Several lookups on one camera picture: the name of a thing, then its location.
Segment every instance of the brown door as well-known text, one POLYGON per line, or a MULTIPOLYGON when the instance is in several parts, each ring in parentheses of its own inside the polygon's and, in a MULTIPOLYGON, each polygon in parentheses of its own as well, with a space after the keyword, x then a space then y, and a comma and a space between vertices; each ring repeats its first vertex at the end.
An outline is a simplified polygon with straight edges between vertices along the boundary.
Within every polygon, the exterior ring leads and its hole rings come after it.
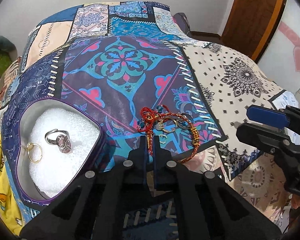
POLYGON ((282 16, 286 0, 234 0, 222 42, 258 60, 282 16))

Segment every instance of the ring with pink gemstone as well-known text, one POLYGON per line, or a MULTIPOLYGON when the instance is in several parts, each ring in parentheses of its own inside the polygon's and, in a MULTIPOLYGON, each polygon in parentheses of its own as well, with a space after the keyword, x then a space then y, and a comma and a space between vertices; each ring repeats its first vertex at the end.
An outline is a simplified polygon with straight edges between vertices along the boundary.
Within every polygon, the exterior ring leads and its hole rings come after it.
POLYGON ((62 153, 69 153, 71 151, 71 142, 70 142, 70 136, 67 131, 53 129, 49 132, 47 132, 44 136, 47 143, 52 145, 57 145, 60 152, 62 153), (49 139, 48 136, 53 133, 60 133, 60 135, 57 136, 55 140, 49 139))

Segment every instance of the bed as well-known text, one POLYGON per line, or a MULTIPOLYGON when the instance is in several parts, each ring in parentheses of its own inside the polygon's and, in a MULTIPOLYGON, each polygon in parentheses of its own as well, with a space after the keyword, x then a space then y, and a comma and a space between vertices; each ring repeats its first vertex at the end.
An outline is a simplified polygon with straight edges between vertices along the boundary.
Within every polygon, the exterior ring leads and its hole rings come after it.
MULTIPOLYGON (((167 5, 79 5, 44 19, 29 34, 21 61, 0 81, 2 151, 22 226, 44 205, 26 196, 15 176, 18 122, 27 107, 45 98, 70 104, 102 125, 112 150, 96 160, 100 172, 138 146, 141 108, 164 104, 190 114, 199 130, 199 151, 184 164, 188 169, 214 171, 272 222, 287 202, 285 178, 273 156, 240 143, 235 133, 239 124, 250 122, 251 104, 279 109, 298 107, 297 100, 247 56, 188 37, 167 5)), ((297 134, 287 133, 300 144, 297 134)), ((190 134, 176 130, 162 147, 176 161, 189 157, 190 134)))

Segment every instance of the yellow cartoon fabric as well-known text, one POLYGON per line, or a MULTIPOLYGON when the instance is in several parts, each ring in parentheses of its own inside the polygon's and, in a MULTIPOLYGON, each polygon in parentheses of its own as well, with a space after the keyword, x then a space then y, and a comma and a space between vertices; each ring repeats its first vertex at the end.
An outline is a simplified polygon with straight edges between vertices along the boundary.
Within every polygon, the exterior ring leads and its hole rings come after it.
POLYGON ((15 234, 19 235, 23 224, 22 217, 13 197, 8 176, 4 166, 4 158, 1 149, 0 135, 0 217, 5 225, 15 234))

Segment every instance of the beaded bracelet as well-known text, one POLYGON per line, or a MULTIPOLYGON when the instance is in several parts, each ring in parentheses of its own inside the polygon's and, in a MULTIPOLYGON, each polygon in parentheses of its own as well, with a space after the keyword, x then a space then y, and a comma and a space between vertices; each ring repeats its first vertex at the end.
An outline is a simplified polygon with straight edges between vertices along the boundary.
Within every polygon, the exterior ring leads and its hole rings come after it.
POLYGON ((199 132, 197 128, 193 125, 193 123, 190 122, 189 119, 186 118, 184 115, 171 113, 168 107, 165 105, 157 106, 156 110, 150 109, 149 107, 143 107, 140 111, 140 115, 141 115, 141 120, 138 121, 137 130, 138 132, 146 133, 147 141, 148 141, 148 150, 151 156, 153 155, 152 144, 153 144, 153 135, 154 135, 153 132, 154 124, 157 121, 160 121, 162 123, 167 122, 169 120, 169 118, 167 117, 172 117, 172 116, 178 117, 184 120, 185 122, 187 122, 189 125, 189 130, 192 132, 192 136, 193 136, 191 143, 193 144, 194 149, 191 156, 183 160, 180 160, 178 162, 185 163, 191 160, 196 155, 198 148, 200 146, 199 132))

